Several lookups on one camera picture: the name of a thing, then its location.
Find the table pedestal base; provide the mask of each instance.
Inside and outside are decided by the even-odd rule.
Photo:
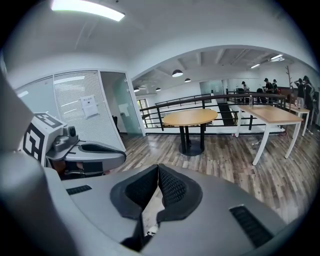
[[[202,154],[204,150],[201,149],[200,141],[191,140],[191,144],[186,144],[185,153],[183,153],[182,143],[179,145],[179,152],[185,156],[194,157]]]

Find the glass door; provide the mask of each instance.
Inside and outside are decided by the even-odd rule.
[[[116,104],[119,107],[120,117],[123,120],[126,132],[130,136],[142,136],[139,120],[134,108],[134,104],[129,91],[126,75],[124,73],[114,73],[117,79],[112,83],[112,89]]]

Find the round wooden table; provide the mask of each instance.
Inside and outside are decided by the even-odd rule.
[[[205,127],[206,123],[218,117],[218,113],[211,109],[192,109],[177,111],[166,115],[163,122],[169,126],[179,126],[181,145],[179,151],[186,156],[197,156],[205,150]],[[188,126],[200,125],[200,143],[189,139]]]

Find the doorway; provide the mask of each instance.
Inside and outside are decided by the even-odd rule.
[[[143,136],[126,74],[101,71],[100,75],[105,98],[122,141]]]

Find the paper sign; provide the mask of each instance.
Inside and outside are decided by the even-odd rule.
[[[94,95],[81,97],[80,100],[81,100],[82,109],[83,109],[85,118],[99,114]]]

